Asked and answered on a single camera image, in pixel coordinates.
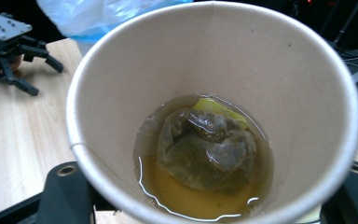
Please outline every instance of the wooden table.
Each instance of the wooden table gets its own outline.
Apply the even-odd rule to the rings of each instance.
[[[64,64],[62,74],[41,59],[20,67],[40,90],[36,97],[0,85],[0,211],[41,192],[53,167],[75,160],[64,116],[66,94],[82,55],[69,39],[48,44],[48,50]]]

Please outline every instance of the paper cup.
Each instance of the paper cup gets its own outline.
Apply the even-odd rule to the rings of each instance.
[[[337,54],[278,12],[204,2],[124,23],[77,68],[67,99],[70,145],[106,200],[143,222],[191,222],[145,197],[132,150],[148,115],[194,93],[245,107],[268,137],[271,190],[246,223],[293,221],[345,179],[358,148],[358,93]]]

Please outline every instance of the liquid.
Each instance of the liquid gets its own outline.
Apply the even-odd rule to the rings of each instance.
[[[254,134],[257,154],[254,176],[236,192],[204,191],[181,184],[157,165],[157,141],[165,118],[173,111],[192,107],[201,97],[213,98],[246,117]],[[175,98],[158,108],[138,132],[134,148],[135,173],[147,197],[156,208],[204,221],[234,221],[256,213],[268,195],[273,177],[273,160],[265,135],[253,120],[238,106],[210,95],[188,95]]]

